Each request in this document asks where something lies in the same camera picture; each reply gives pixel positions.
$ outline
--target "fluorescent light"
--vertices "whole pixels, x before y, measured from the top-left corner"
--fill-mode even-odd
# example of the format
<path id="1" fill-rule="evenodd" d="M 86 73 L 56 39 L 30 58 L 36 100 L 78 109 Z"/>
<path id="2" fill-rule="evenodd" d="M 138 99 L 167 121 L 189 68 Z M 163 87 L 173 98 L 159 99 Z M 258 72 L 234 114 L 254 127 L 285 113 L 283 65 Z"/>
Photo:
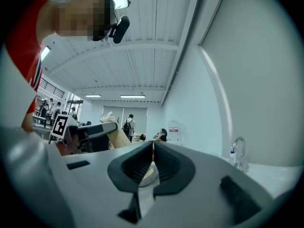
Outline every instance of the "fluorescent light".
<path id="1" fill-rule="evenodd" d="M 144 95 L 121 95 L 121 98 L 145 98 Z"/>
<path id="2" fill-rule="evenodd" d="M 41 53 L 41 61 L 46 57 L 46 55 L 50 52 L 51 48 L 49 48 L 48 46 L 45 47 Z"/>
<path id="3" fill-rule="evenodd" d="M 101 97 L 101 95 L 85 95 L 86 97 Z"/>
<path id="4" fill-rule="evenodd" d="M 127 8 L 130 5 L 129 0 L 114 0 L 115 2 L 115 9 L 114 10 L 120 10 Z"/>

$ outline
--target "black cap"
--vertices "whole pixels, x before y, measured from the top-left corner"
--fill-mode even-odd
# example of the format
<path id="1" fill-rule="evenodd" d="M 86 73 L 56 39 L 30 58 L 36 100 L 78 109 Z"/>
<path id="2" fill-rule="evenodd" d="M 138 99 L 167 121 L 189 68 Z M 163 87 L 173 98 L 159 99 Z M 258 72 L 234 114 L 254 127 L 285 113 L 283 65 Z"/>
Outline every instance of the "black cap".
<path id="1" fill-rule="evenodd" d="M 109 31 L 113 24 L 116 22 L 114 9 L 115 2 L 114 0 L 104 0 L 104 30 L 103 31 L 92 31 L 89 38 L 93 41 L 102 40 L 106 35 L 109 34 Z"/>

